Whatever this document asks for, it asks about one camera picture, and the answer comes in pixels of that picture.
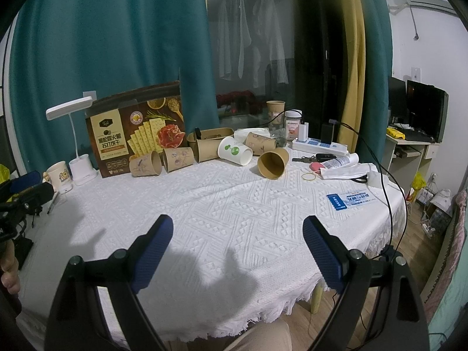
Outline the person left hand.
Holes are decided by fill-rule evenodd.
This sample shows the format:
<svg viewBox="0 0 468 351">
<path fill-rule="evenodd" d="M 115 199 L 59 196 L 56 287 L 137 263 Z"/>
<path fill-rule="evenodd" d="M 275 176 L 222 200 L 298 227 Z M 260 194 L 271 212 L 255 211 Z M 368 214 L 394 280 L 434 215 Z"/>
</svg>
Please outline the person left hand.
<svg viewBox="0 0 468 351">
<path fill-rule="evenodd" d="M 1 284 L 10 295 L 16 295 L 21 289 L 18 276 L 18 260 L 15 257 L 14 243 L 12 240 L 5 242 L 1 251 Z"/>
</svg>

